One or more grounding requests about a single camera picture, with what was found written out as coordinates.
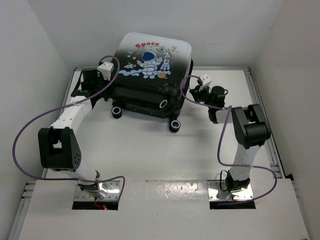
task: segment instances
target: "astronaut illustration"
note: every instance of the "astronaut illustration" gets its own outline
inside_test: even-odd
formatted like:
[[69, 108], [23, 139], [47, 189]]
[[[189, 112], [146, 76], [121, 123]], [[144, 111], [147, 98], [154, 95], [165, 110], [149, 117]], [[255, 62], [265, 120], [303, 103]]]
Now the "astronaut illustration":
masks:
[[160, 67], [161, 71], [168, 71], [168, 74], [171, 73], [170, 72], [170, 58], [171, 58], [171, 53], [170, 53], [170, 50], [168, 49], [164, 55], [163, 64]]
[[143, 68], [143, 78], [154, 79], [156, 77], [157, 68], [163, 61], [162, 57], [157, 57], [157, 54], [153, 51], [146, 51], [142, 54], [141, 59], [143, 62], [137, 60], [136, 63]]

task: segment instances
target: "metal mounting plate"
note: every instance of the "metal mounting plate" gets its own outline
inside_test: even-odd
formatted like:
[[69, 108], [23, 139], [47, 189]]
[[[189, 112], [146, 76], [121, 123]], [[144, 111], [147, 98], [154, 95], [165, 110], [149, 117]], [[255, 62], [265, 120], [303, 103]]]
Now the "metal mounting plate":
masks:
[[[120, 181], [108, 181], [103, 183], [103, 188], [107, 192], [104, 199], [97, 202], [117, 202], [120, 194]], [[85, 191], [81, 191], [77, 185], [74, 194], [74, 202], [94, 202], [94, 197], [88, 195]]]
[[[220, 189], [219, 180], [210, 180], [207, 181], [207, 184], [210, 202], [248, 201], [254, 198], [251, 183], [249, 183], [247, 189], [231, 193]], [[221, 181], [221, 186], [222, 189], [227, 189], [224, 180]]]

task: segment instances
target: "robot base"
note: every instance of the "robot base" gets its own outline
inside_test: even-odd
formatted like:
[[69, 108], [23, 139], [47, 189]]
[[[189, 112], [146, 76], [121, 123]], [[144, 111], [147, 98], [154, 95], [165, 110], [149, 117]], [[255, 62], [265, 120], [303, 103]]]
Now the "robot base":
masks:
[[107, 192], [104, 198], [97, 199], [81, 191], [77, 185], [74, 194], [73, 210], [118, 210], [118, 198], [120, 194], [120, 181], [109, 181], [103, 183]]
[[[251, 184], [247, 189], [237, 192], [227, 192], [226, 183], [224, 180], [207, 181], [210, 209], [256, 209], [254, 201], [249, 201], [254, 198]], [[242, 201], [244, 203], [233, 204], [234, 202]]]

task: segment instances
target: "suitcase wheel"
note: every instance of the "suitcase wheel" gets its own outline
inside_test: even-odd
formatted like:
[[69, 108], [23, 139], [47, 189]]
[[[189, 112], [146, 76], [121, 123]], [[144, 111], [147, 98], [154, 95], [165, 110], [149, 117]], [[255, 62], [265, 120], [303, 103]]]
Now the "suitcase wheel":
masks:
[[112, 116], [115, 118], [115, 119], [119, 119], [121, 118], [122, 116], [122, 109], [118, 106], [114, 106], [112, 107], [111, 109], [111, 113], [112, 113]]
[[179, 131], [181, 127], [181, 123], [180, 121], [178, 120], [172, 120], [170, 121], [170, 125], [169, 125], [169, 130], [172, 132], [172, 133], [176, 133]]

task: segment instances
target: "black suitcase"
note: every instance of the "black suitcase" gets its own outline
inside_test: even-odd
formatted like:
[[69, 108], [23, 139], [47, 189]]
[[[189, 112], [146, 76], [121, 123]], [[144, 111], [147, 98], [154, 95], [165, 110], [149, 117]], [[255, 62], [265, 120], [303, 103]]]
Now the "black suitcase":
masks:
[[[123, 109], [169, 118], [170, 131], [177, 132], [181, 126], [177, 118], [184, 103], [180, 83], [193, 68], [189, 43], [129, 33], [115, 56], [120, 61], [120, 71], [110, 91], [113, 117], [120, 118]], [[188, 87], [189, 80], [185, 82], [184, 93]]]

